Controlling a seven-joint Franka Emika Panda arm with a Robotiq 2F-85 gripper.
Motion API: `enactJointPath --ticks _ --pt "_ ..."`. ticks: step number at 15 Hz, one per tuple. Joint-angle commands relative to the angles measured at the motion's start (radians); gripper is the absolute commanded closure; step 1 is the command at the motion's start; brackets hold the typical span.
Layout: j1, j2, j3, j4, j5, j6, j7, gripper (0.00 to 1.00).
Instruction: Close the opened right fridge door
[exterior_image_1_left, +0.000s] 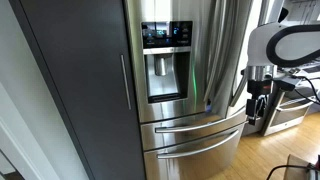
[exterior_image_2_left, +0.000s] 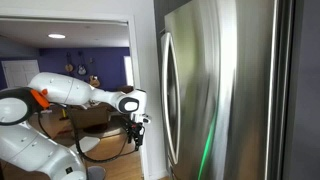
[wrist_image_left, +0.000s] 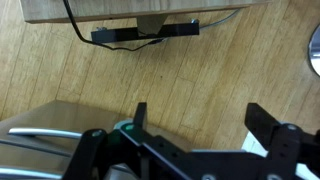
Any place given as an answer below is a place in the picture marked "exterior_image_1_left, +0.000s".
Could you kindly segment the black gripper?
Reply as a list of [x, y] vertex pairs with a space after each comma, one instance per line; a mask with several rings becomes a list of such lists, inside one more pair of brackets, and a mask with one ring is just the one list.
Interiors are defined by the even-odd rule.
[[[264, 81], [248, 81], [247, 92], [252, 95], [253, 99], [248, 99], [246, 104], [246, 114], [250, 125], [255, 124], [255, 108], [256, 101], [261, 95], [268, 95], [272, 92], [273, 82], [271, 80]], [[264, 115], [264, 110], [266, 107], [267, 98], [262, 96], [258, 100], [257, 116], [262, 117]]]

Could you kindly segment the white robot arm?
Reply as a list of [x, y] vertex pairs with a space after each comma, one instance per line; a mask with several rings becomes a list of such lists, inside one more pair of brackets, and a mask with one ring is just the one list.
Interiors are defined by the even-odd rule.
[[274, 22], [255, 28], [249, 36], [246, 115], [250, 125], [264, 115], [261, 98], [272, 92], [273, 84], [293, 91], [299, 80], [291, 75], [276, 76], [276, 67], [295, 68], [320, 56], [320, 25], [286, 26]]

